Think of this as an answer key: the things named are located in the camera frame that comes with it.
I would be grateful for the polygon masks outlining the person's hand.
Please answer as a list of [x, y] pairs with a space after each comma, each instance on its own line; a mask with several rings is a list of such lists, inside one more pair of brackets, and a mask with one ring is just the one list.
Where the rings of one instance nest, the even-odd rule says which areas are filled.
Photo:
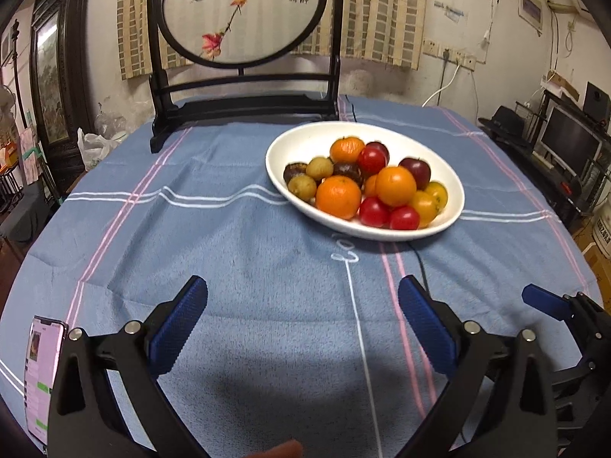
[[275, 447], [263, 452], [247, 455], [246, 458], [302, 458], [304, 457], [304, 447], [296, 439], [282, 442]]

